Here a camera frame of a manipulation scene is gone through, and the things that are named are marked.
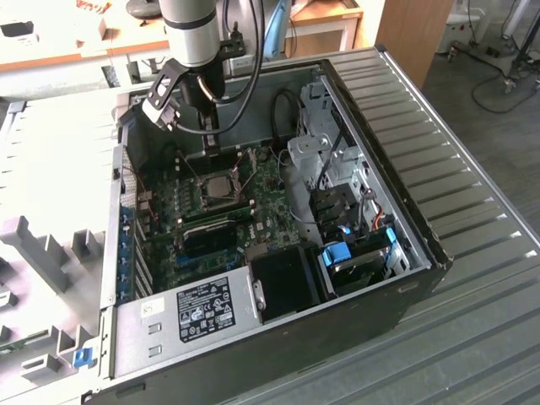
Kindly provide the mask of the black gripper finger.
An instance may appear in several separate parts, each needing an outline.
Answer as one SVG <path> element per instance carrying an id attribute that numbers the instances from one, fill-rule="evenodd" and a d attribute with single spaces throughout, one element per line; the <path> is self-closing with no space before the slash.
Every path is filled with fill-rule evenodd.
<path id="1" fill-rule="evenodd" d="M 220 141 L 218 134 L 212 134 L 211 130 L 207 130 L 205 135 L 202 135 L 203 154 L 207 157 L 217 156 L 220 151 Z"/>

